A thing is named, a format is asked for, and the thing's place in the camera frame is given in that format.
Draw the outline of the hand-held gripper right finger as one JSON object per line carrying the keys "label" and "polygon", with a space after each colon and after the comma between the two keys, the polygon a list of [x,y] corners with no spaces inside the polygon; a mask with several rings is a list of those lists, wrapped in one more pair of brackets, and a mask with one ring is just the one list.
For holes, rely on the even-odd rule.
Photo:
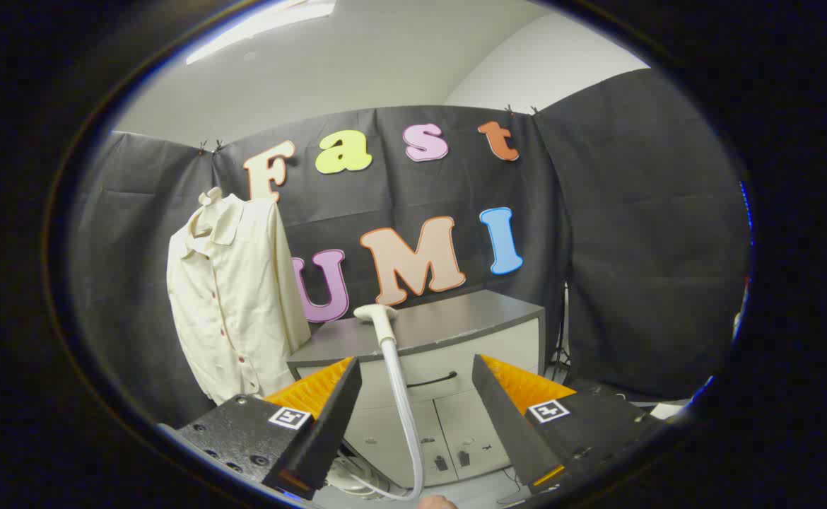
{"label": "hand-held gripper right finger", "polygon": [[623,470],[666,422],[600,383],[558,384],[484,354],[471,378],[516,474],[533,495],[571,493]]}

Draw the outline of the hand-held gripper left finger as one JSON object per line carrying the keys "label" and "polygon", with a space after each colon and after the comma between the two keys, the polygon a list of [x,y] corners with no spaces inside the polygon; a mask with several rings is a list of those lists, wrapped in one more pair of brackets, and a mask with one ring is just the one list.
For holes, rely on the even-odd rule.
{"label": "hand-held gripper left finger", "polygon": [[271,396],[236,395],[160,430],[239,486],[310,501],[325,486],[361,386],[359,360],[348,357]]}

